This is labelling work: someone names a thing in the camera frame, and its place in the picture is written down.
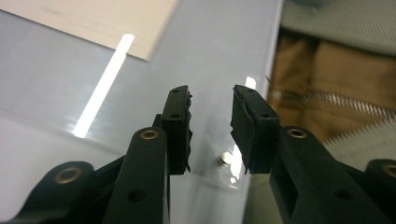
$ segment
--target black plastic part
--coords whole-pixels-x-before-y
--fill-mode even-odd
[[[282,128],[277,149],[286,169],[276,164],[271,184],[284,223],[392,223],[308,130]],[[277,192],[293,188],[292,199]]]
[[[169,91],[163,115],[161,128],[168,136],[168,156],[170,175],[183,175],[186,168],[190,170],[189,156],[191,153],[190,131],[191,95],[188,86],[181,86]]]
[[[274,109],[255,90],[235,85],[231,126],[245,167],[252,174],[269,174],[280,130]]]
[[[93,174],[84,161],[70,161],[50,170],[35,186],[22,210],[8,223],[78,223],[84,194]]]
[[[166,132],[136,132],[120,169],[103,223],[169,223]]]
[[[370,161],[364,174],[372,199],[396,223],[396,161]]]

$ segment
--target glossy surface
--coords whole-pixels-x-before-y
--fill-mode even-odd
[[[97,169],[125,154],[168,92],[189,85],[191,174],[172,177],[171,221],[241,223],[249,176],[219,157],[234,148],[232,87],[252,77],[265,95],[280,9],[276,0],[182,1],[152,60],[126,58],[85,139],[71,132],[114,50],[0,11],[0,220],[52,167]]]

